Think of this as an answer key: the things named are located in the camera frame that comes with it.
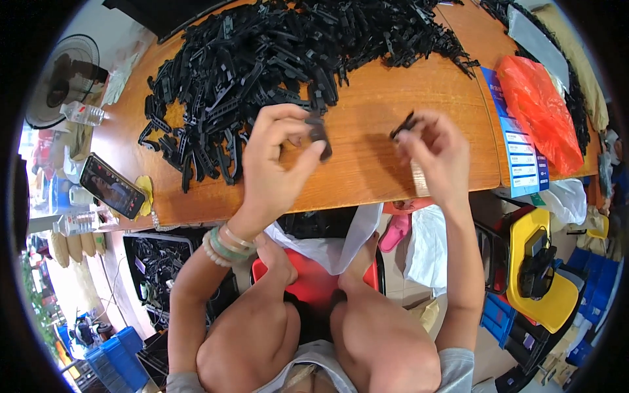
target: left hand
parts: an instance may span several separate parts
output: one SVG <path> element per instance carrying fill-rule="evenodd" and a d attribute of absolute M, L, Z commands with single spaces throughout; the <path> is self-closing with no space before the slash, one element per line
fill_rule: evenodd
<path fill-rule="evenodd" d="M 286 213 L 319 166 L 325 141 L 312 143 L 291 170 L 285 170 L 278 161 L 283 141 L 301 146 L 301 138 L 311 129 L 304 122 L 307 117 L 308 112 L 294 104 L 260 110 L 243 155 L 245 200 L 229 223 L 230 230 L 241 239 L 252 240 Z"/>

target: blue label card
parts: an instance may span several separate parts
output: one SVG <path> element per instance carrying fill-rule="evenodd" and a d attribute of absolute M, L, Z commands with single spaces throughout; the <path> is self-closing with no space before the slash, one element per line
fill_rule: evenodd
<path fill-rule="evenodd" d="M 496 111 L 500 118 L 504 145 L 509 159 L 511 197 L 533 194 L 548 189 L 548 162 L 536 148 L 533 138 L 522 130 L 520 123 L 509 116 L 496 71 L 481 67 Z"/>

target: fingernail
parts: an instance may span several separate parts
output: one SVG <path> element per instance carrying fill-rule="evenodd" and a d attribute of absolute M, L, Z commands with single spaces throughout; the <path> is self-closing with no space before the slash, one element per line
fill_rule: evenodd
<path fill-rule="evenodd" d="M 314 150 L 318 153 L 323 153 L 325 147 L 327 146 L 327 142 L 325 140 L 318 140 L 313 142 Z"/>

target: leg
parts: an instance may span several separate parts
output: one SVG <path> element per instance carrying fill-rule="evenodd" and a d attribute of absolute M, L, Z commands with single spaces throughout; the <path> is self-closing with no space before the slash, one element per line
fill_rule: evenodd
<path fill-rule="evenodd" d="M 297 349 L 299 314 L 283 301 L 297 270 L 268 238 L 259 255 L 269 271 L 220 315 L 197 354 L 199 380 L 208 392 L 258 389 L 279 374 Z"/>
<path fill-rule="evenodd" d="M 367 241 L 338 285 L 347 294 L 330 315 L 338 361 L 359 392 L 434 392 L 441 381 L 437 348 L 422 325 L 362 280 L 376 254 Z"/>

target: pink slipper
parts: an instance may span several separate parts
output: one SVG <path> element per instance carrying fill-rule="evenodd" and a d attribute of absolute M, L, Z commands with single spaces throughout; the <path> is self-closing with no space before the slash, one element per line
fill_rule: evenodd
<path fill-rule="evenodd" d="M 400 241 L 406 236 L 411 229 L 411 215 L 400 214 L 393 216 L 389 222 L 386 232 L 380 238 L 380 251 L 387 253 L 395 249 Z"/>

